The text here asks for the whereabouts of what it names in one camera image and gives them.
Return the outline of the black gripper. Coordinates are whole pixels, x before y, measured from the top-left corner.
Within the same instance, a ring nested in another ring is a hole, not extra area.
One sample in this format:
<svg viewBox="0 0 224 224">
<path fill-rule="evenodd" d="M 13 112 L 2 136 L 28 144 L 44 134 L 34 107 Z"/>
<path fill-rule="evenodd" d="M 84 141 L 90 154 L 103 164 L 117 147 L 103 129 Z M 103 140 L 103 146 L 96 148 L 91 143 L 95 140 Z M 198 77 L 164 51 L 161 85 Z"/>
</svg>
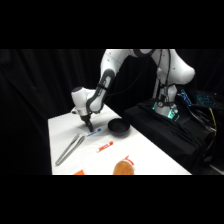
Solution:
<svg viewBox="0 0 224 224">
<path fill-rule="evenodd" d="M 87 128 L 90 130 L 90 132 L 93 132 L 95 129 L 93 127 L 93 124 L 90 121 L 91 116 L 90 115 L 85 115 L 81 116 L 81 120 L 85 122 Z"/>
</svg>

